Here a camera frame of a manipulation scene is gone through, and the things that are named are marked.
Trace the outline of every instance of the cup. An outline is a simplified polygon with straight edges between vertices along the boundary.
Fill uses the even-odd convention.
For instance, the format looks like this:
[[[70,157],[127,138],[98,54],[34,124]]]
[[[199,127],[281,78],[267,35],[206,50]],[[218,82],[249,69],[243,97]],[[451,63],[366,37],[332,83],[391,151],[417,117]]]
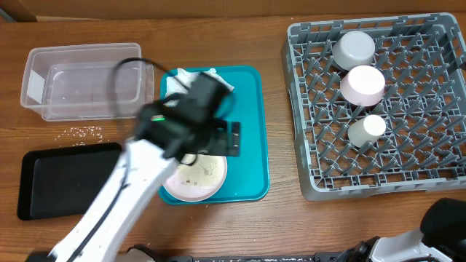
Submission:
[[[369,115],[349,126],[348,138],[353,145],[361,147],[367,141],[375,143],[386,129],[387,124],[383,118]]]

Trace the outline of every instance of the blue tray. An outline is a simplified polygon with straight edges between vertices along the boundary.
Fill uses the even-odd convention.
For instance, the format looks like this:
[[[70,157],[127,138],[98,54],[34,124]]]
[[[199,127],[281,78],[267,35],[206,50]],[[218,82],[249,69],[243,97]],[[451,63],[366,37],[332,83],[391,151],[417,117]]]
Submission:
[[[188,72],[207,71],[210,68],[185,68]],[[238,201],[254,201],[265,197],[270,187],[269,156],[265,127],[264,100],[259,72],[248,65],[216,67],[217,74],[234,86],[235,104],[227,116],[228,121],[241,123],[240,155],[226,158],[228,173],[220,190],[210,198],[188,203],[171,196],[163,187],[160,197],[171,205],[209,204]],[[160,97],[167,92],[167,74],[160,82]]]

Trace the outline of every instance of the gray dish rack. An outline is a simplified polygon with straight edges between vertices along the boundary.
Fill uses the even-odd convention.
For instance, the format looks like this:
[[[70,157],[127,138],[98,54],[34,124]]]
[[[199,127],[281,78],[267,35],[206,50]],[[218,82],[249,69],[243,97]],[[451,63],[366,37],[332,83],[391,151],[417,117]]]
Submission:
[[[347,32],[372,37],[372,65],[386,79],[376,106],[339,91],[345,72],[332,46]],[[301,192],[308,200],[466,188],[465,42],[448,13],[296,23],[282,48]],[[385,134],[360,148],[347,129],[369,114]]]

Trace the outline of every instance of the black tray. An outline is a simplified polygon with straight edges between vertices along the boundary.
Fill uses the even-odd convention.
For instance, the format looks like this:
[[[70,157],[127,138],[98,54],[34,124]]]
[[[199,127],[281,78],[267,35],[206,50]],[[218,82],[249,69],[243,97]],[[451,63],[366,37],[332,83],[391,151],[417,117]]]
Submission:
[[[102,143],[28,152],[21,167],[18,218],[27,221],[85,213],[121,150],[118,143]]]

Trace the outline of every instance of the black cable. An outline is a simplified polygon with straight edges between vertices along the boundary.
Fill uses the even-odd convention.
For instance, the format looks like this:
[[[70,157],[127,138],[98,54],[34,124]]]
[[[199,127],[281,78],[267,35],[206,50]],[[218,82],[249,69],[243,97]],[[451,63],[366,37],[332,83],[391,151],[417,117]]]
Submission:
[[[227,117],[234,109],[234,104],[236,103],[236,96],[234,96],[233,92],[230,92],[228,97],[230,98],[229,107],[225,110],[225,112],[222,115],[218,117],[219,119],[225,119],[225,117]]]
[[[424,261],[427,261],[427,262],[441,262],[440,259],[438,259],[436,257],[432,257],[432,256],[427,256],[427,257],[423,257],[423,258],[409,258],[409,259],[406,259],[405,261],[402,261],[402,262],[424,262]]]
[[[169,76],[174,76],[174,79],[186,90],[189,90],[189,88],[183,84],[175,75],[173,75],[171,72],[168,71],[164,66],[155,63],[149,59],[146,58],[139,58],[139,57],[132,57],[132,58],[127,58],[122,61],[120,61],[111,71],[110,76],[107,81],[107,95],[109,98],[109,104],[111,106],[112,111],[115,113],[115,117],[117,120],[117,128],[119,128],[120,133],[122,134],[123,141],[122,141],[122,147],[123,151],[126,151],[126,164],[123,166],[125,168],[125,173],[122,178],[122,182],[120,183],[120,187],[118,188],[118,191],[116,192],[116,195],[114,198],[111,200],[110,205],[107,207],[106,211],[102,214],[102,216],[99,218],[97,223],[94,225],[94,227],[90,230],[89,234],[82,240],[81,244],[79,244],[78,248],[73,251],[71,254],[70,258],[67,260],[67,262],[72,262],[74,261],[78,256],[80,256],[81,252],[83,251],[84,247],[87,245],[87,243],[92,239],[94,234],[97,232],[97,230],[102,226],[103,222],[105,219],[107,219],[108,214],[110,214],[111,210],[113,209],[114,205],[117,203],[117,200],[121,193],[123,192],[123,189],[127,187],[127,177],[130,172],[130,164],[131,164],[131,155],[130,155],[130,150],[129,148],[126,147],[126,143],[124,141],[125,139],[125,131],[124,128],[121,124],[119,124],[119,119],[122,117],[121,111],[119,110],[119,106],[116,103],[117,101],[117,91],[115,90],[115,81],[117,78],[117,73],[119,69],[125,64],[133,61],[142,61],[144,63],[152,64],[156,68],[164,71],[167,75]],[[179,98],[179,96],[172,96],[172,99]]]
[[[94,227],[89,231],[89,234],[87,234],[87,236],[82,240],[82,242],[81,242],[81,244],[78,246],[78,248],[75,249],[75,251],[73,251],[73,253],[71,254],[70,258],[67,260],[67,262],[72,262],[72,261],[74,261],[78,256],[81,255],[81,252],[82,252],[82,250],[84,249],[84,247],[85,247],[85,246],[87,245],[87,243],[92,239],[92,237],[94,236],[95,232],[97,232],[97,230],[100,228],[100,226],[102,226],[103,222],[104,222],[105,219],[108,217],[108,214],[110,214],[111,210],[114,208],[114,205],[117,203],[117,200],[118,200],[120,194],[123,192],[123,189],[125,189],[125,188],[127,187],[126,181],[127,181],[128,173],[129,173],[129,171],[131,170],[130,165],[131,165],[130,149],[129,149],[129,148],[126,148],[126,164],[124,164],[122,167],[120,167],[120,168],[124,168],[124,169],[125,169],[125,173],[124,173],[124,175],[123,175],[122,182],[120,183],[120,186],[119,186],[119,188],[118,188],[118,191],[116,192],[115,197],[113,198],[113,200],[111,200],[110,205],[107,207],[107,209],[106,209],[105,212],[102,214],[102,216],[99,218],[99,220],[98,220],[97,223],[94,225]]]
[[[342,259],[341,262],[345,262],[345,258],[350,254],[350,252],[354,251],[355,249],[354,248],[350,248],[346,251],[343,251],[340,253],[340,255],[338,255],[335,259],[334,262],[340,262],[340,260]]]
[[[191,163],[180,162],[180,164],[184,164],[184,165],[187,165],[188,167],[192,167],[194,164],[196,164],[198,158],[199,158],[199,156],[197,154],[195,154],[194,155],[194,160]]]

